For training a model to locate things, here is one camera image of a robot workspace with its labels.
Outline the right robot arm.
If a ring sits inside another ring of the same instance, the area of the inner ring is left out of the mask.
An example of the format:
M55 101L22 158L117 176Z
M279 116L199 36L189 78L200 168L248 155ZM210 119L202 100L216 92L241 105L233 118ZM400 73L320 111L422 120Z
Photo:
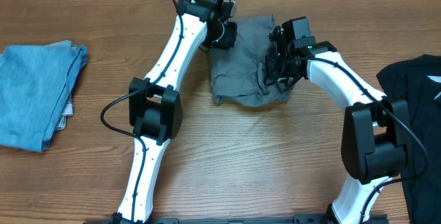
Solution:
M382 189L410 162L407 103L371 87L328 41L316 42L306 17L276 26L265 57L265 82L290 88L301 78L316 84L344 115L341 158L347 177L324 214L297 214L295 223L387 223L370 210Z

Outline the grey shorts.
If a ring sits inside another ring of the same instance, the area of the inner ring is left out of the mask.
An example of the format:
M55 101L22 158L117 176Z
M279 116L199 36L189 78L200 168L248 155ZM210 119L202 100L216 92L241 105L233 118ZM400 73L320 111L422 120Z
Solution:
M234 47L210 51L213 101L235 101L253 108L288 101L291 88L281 83L264 84L265 56L274 49L267 37L276 27L274 16L237 20L236 23Z

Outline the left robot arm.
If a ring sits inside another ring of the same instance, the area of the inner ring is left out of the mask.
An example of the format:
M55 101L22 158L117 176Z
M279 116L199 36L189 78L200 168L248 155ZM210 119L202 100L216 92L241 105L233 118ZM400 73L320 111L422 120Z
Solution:
M183 120L180 87L196 51L232 48L237 25L230 21L232 0L173 0L176 21L155 66L144 78L133 78L129 101L134 157L125 195L109 223L149 223L161 160Z

